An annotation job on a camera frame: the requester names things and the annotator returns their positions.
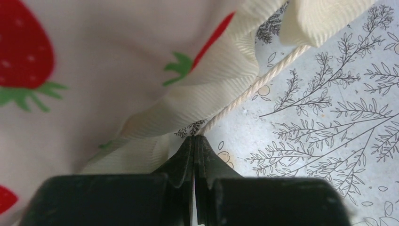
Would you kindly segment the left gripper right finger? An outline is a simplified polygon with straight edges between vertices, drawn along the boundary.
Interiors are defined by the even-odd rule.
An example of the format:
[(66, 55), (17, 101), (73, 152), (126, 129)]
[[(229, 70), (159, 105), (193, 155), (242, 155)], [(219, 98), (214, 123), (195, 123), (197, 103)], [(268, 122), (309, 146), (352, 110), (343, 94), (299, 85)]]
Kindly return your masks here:
[(218, 179), (242, 178), (217, 156), (207, 138), (194, 137), (194, 184), (197, 221), (200, 225), (216, 226), (214, 182)]

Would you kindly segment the large strawberry print cushion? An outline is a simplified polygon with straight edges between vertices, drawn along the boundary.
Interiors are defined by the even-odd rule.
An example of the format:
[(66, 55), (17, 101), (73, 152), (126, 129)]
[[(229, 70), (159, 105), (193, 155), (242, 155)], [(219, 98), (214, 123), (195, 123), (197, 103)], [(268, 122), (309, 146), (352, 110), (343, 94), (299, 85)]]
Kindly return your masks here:
[(150, 171), (169, 133), (255, 92), (255, 33), (283, 5), (297, 50), (277, 70), (373, 1), (1, 1), (1, 225), (55, 175)]

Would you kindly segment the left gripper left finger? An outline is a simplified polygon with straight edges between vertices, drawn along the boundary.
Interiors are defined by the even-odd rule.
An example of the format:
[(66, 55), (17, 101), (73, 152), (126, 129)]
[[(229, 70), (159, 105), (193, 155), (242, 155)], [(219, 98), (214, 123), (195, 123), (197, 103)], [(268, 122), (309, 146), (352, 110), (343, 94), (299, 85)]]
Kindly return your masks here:
[(194, 136), (187, 137), (177, 152), (153, 172), (166, 177), (160, 209), (161, 226), (192, 225), (194, 141)]

